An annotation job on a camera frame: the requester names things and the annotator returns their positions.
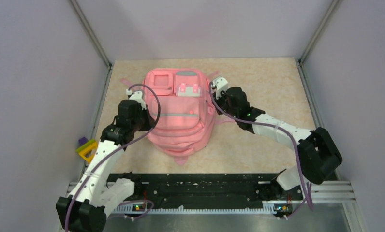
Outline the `pink student backpack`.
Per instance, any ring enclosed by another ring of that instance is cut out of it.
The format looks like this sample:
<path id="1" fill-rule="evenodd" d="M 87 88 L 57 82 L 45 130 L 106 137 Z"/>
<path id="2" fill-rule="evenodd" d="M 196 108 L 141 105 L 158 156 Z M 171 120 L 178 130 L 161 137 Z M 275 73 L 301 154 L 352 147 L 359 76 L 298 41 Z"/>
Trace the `pink student backpack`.
<path id="1" fill-rule="evenodd" d="M 142 87 L 150 115 L 158 123 L 147 138 L 155 147 L 183 165 L 203 149 L 214 126 L 230 122 L 218 119 L 211 102 L 209 76 L 199 69 L 156 68 L 149 71 Z"/>

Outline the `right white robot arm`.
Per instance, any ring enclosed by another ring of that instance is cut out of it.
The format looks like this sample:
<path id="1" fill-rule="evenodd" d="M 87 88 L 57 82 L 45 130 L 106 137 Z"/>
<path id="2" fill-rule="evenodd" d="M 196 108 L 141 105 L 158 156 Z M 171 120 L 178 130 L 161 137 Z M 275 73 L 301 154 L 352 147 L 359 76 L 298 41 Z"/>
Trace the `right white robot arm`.
<path id="1" fill-rule="evenodd" d="M 273 118 L 250 106 L 240 87 L 227 90 L 214 84 L 210 87 L 218 114 L 234 120 L 242 130 L 268 137 L 294 151 L 296 165 L 281 171 L 271 182 L 271 193 L 275 198 L 284 199 L 291 189 L 304 188 L 307 182 L 323 183 L 342 163 L 342 156 L 326 129 L 303 129 Z"/>

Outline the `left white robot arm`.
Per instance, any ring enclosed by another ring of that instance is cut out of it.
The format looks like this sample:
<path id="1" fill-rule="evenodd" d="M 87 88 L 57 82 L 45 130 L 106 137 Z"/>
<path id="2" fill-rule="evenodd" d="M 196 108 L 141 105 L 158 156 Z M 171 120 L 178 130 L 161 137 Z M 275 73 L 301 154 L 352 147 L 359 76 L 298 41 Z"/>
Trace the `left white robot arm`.
<path id="1" fill-rule="evenodd" d="M 103 129 L 97 150 L 78 184 L 67 197 L 59 197 L 56 210 L 67 232 L 101 232 L 108 216 L 126 198 L 136 200 L 142 186 L 130 179 L 119 179 L 104 190 L 118 158 L 137 142 L 135 133 L 150 133 L 156 121 L 143 99 L 122 100 L 113 122 Z"/>

